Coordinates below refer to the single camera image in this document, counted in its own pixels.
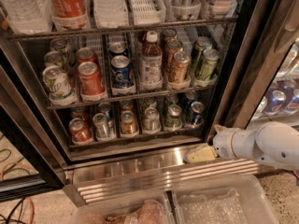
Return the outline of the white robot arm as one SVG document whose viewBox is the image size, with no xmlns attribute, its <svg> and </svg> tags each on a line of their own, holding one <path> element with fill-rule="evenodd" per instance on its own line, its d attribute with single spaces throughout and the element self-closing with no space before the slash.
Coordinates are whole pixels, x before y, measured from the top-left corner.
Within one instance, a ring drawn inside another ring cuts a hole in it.
<svg viewBox="0 0 299 224">
<path fill-rule="evenodd" d="M 188 151 L 186 162 L 246 159 L 288 171 L 299 169 L 299 132 L 276 121 L 266 122 L 257 129 L 242 130 L 215 126 L 212 145 L 202 143 Z"/>
</svg>

